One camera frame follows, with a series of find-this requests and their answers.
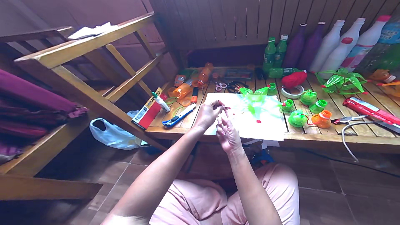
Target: white plastic bag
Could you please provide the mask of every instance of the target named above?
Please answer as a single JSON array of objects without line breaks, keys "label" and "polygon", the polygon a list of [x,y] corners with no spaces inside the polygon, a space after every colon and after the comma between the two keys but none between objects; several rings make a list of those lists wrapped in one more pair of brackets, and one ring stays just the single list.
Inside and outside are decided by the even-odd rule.
[{"label": "white plastic bag", "polygon": [[[127,114],[130,117],[134,117],[139,111],[129,111]],[[95,121],[103,121],[106,129],[104,131],[100,130],[98,127],[95,127],[93,123]],[[142,140],[135,137],[128,131],[125,131],[118,127],[117,125],[110,124],[107,120],[103,118],[97,118],[90,122],[89,125],[90,131],[92,132],[93,137],[100,141],[101,143],[116,148],[116,149],[124,149],[124,150],[132,150],[136,149],[140,146]]]}]

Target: hand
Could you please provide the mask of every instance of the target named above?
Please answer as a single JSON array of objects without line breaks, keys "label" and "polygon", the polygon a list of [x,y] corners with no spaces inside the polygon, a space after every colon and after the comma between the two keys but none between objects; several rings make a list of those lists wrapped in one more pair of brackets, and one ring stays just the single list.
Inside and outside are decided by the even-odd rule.
[{"label": "hand", "polygon": [[201,127],[204,131],[207,130],[215,122],[218,114],[224,109],[225,105],[220,100],[203,103],[200,106],[196,122],[194,122],[194,127]]},{"label": "hand", "polygon": [[229,109],[225,110],[225,117],[218,117],[216,135],[221,143],[222,149],[229,155],[236,150],[242,149],[242,141],[239,132],[234,128],[231,122]]}]

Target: pink pants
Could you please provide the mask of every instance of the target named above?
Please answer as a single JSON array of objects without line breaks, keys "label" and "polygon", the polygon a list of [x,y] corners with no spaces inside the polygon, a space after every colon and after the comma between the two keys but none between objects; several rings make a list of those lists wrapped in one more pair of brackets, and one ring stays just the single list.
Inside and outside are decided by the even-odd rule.
[{"label": "pink pants", "polygon": [[[269,163],[255,171],[284,225],[299,225],[299,193],[296,174],[289,167]],[[151,225],[248,224],[239,193],[229,199],[217,184],[206,180],[174,180],[155,210]]]}]

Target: white painted bottle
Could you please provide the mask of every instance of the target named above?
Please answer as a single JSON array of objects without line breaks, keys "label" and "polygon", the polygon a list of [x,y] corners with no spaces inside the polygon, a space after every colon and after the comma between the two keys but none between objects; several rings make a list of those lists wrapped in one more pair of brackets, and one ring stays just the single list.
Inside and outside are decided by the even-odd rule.
[{"label": "white painted bottle", "polygon": [[352,72],[358,64],[364,59],[365,55],[371,51],[372,47],[376,45],[380,38],[385,23],[390,19],[389,15],[379,16],[374,25],[364,32],[357,41],[357,44],[350,51],[347,58],[343,61],[341,67],[344,67]]},{"label": "white painted bottle", "polygon": [[[347,48],[348,45],[353,42],[352,38],[344,38],[339,46],[333,50],[331,54],[329,54],[326,62],[321,68],[321,71],[326,71],[326,70],[337,70],[339,69],[340,65],[342,64],[343,60],[347,56]],[[333,74],[332,73],[323,73],[320,74],[320,76],[323,79],[329,79]]]},{"label": "white painted bottle", "polygon": [[310,66],[310,71],[320,72],[324,62],[329,54],[338,47],[340,43],[340,30],[342,29],[344,20],[337,20],[330,32],[322,39],[321,47],[318,49],[317,55]]},{"label": "white painted bottle", "polygon": [[365,23],[365,18],[356,19],[356,21],[354,21],[354,23],[350,27],[350,29],[340,37],[340,41],[342,41],[344,38],[352,38],[353,39],[353,42],[351,44],[347,45],[346,56],[349,55],[350,51],[357,44],[358,37],[360,36],[360,29],[364,23]]}]

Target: green bottle label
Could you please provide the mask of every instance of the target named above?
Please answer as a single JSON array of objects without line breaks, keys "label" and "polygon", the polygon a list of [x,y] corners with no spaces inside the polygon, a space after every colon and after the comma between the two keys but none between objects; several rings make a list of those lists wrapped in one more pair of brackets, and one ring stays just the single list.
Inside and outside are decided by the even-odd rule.
[{"label": "green bottle label", "polygon": [[264,55],[264,63],[273,63],[274,62],[274,54],[266,53]]},{"label": "green bottle label", "polygon": [[288,67],[288,68],[283,68],[283,74],[282,76],[289,76],[293,73],[293,68]]}]

